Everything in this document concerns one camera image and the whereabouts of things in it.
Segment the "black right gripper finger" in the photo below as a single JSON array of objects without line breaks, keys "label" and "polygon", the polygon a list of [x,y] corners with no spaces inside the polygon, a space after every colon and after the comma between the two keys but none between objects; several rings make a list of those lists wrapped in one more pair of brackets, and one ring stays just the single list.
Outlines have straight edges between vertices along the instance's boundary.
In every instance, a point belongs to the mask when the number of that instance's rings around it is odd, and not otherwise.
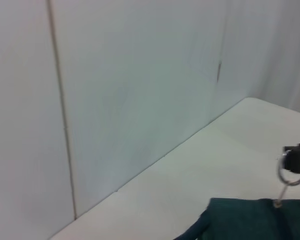
[{"label": "black right gripper finger", "polygon": [[283,168],[295,174],[300,174],[300,143],[296,146],[285,146],[283,148],[285,157]]}]

